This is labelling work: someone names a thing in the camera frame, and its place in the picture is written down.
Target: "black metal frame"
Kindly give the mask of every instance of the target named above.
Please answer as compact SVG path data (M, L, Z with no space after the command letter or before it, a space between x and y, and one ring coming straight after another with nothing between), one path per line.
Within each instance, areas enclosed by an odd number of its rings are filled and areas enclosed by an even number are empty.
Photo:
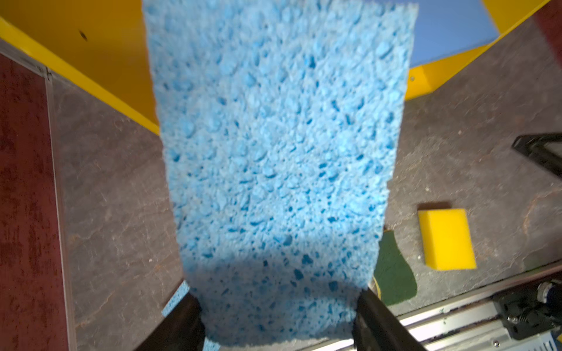
M562 157L548 150L546 143L562 143L562 133L520 135L511 147L562 179Z

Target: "blue sponge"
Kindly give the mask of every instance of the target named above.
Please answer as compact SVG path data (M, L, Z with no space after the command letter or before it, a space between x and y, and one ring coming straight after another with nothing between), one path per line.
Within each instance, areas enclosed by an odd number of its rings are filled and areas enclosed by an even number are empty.
M416 7L144 0L143 11L207 337L350 337L377 261Z

